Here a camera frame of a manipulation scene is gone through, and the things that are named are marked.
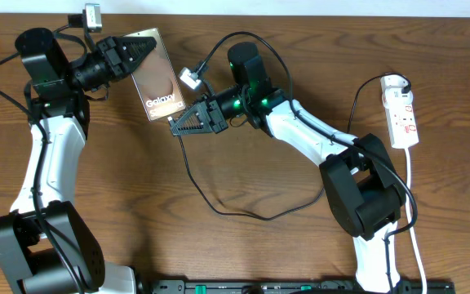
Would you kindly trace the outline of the Galaxy S25 Ultra smartphone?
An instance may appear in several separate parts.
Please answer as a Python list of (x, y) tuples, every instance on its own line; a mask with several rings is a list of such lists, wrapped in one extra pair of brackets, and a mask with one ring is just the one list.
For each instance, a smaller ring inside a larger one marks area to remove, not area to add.
[(157, 43), (132, 74), (148, 119), (154, 121), (184, 110), (186, 104), (158, 28), (131, 33), (128, 37), (153, 37)]

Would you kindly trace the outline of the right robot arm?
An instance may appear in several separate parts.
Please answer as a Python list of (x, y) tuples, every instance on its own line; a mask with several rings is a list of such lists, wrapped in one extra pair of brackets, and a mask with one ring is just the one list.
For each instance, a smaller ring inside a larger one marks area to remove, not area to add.
[(307, 112), (275, 87), (253, 42), (228, 50), (234, 86), (204, 94), (177, 119), (173, 136), (220, 133), (228, 120), (244, 115), (249, 124), (293, 146), (318, 166), (331, 212), (352, 236), (359, 287), (389, 293), (401, 281), (392, 241), (406, 202), (406, 187), (381, 140), (341, 132)]

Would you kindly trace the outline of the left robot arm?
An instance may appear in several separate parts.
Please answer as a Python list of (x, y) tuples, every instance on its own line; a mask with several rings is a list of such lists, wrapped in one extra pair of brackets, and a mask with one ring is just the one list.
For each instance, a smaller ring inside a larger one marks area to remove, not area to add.
[(0, 268), (14, 293), (145, 293), (133, 268), (104, 259), (74, 196), (93, 92), (132, 74), (157, 43), (85, 36), (82, 56), (68, 60), (64, 38), (62, 29), (34, 28), (15, 42), (30, 76), (20, 109), (33, 145), (22, 188), (0, 216)]

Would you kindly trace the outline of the white power strip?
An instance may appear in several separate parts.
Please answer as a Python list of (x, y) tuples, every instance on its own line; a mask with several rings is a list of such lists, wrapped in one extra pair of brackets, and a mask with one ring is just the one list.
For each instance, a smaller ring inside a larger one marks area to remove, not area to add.
[(393, 73), (382, 77), (380, 83), (391, 146), (409, 149), (419, 143), (411, 85), (406, 78)]

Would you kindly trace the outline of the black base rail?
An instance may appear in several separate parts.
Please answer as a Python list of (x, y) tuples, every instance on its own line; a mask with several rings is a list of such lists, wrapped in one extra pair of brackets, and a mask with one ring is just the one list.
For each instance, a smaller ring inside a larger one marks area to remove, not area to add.
[[(183, 280), (160, 280), (152, 283), (154, 294), (285, 294), (285, 293), (380, 293), (368, 292), (353, 280), (326, 280), (314, 282), (208, 282)], [(420, 282), (401, 280), (394, 287), (394, 293), (422, 293)], [(452, 282), (430, 282), (427, 293), (455, 294)]]

